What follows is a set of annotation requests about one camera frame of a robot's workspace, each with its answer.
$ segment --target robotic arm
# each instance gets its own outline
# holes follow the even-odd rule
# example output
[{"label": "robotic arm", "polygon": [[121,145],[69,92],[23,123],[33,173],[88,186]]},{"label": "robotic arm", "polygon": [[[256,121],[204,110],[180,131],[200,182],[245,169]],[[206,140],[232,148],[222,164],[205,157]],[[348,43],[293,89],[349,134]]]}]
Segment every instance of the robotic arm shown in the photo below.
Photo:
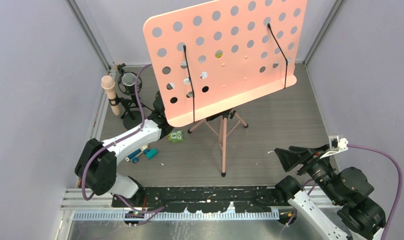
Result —
[{"label": "robotic arm", "polygon": [[287,176],[276,185],[276,189],[290,205],[310,219],[310,223],[323,239],[379,240],[386,225],[386,216],[383,209],[368,197],[374,190],[373,186],[368,183],[361,170],[355,167],[335,173],[330,165],[329,157],[348,149],[347,143],[345,138],[334,136],[330,139],[330,149],[326,144],[318,148],[276,148],[274,152],[285,172],[301,164],[297,175],[308,173],[333,205],[343,206],[337,215],[350,229],[352,238],[322,213],[293,177]]},{"label": "robotic arm", "polygon": [[[167,136],[173,127],[167,122],[164,115],[165,108],[159,91],[156,93],[153,102],[154,110],[144,120],[143,128],[133,136],[116,143],[105,149],[97,160],[93,161],[87,171],[86,185],[96,194],[103,195],[112,193],[124,196],[131,201],[138,203],[143,195],[142,186],[133,178],[117,173],[117,165],[130,153],[149,143],[155,142]],[[115,143],[124,136],[140,129],[140,125],[130,129],[123,134],[104,140],[103,142],[93,138],[84,146],[83,152],[75,167],[75,174],[83,177],[86,164],[93,154],[110,143]]]}]

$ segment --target pink music stand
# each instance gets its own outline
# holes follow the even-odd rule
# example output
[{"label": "pink music stand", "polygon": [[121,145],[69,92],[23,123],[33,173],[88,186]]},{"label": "pink music stand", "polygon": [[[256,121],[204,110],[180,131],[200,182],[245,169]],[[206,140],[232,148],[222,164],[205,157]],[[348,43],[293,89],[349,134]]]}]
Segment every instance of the pink music stand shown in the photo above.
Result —
[{"label": "pink music stand", "polygon": [[183,127],[294,85],[306,5],[214,0],[150,17],[143,34],[168,123]]}]

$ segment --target white wall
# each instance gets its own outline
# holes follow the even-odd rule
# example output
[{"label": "white wall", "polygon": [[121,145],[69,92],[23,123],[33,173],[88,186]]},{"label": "white wall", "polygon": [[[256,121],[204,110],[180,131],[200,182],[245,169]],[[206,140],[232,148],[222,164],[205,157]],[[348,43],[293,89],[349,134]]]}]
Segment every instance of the white wall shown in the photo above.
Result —
[{"label": "white wall", "polygon": [[64,0],[0,0],[0,240],[53,239],[104,73]]},{"label": "white wall", "polygon": [[[208,1],[76,0],[76,2],[109,60],[128,65],[142,65],[151,62],[142,30],[148,18]],[[308,0],[296,61],[302,62],[306,58],[334,2],[335,0]]]},{"label": "white wall", "polygon": [[[349,0],[343,4],[308,65],[329,134],[391,154],[403,189],[389,240],[404,240],[404,0]],[[398,175],[385,157],[358,149],[336,156],[340,169],[361,169],[371,198],[389,216]]]}]

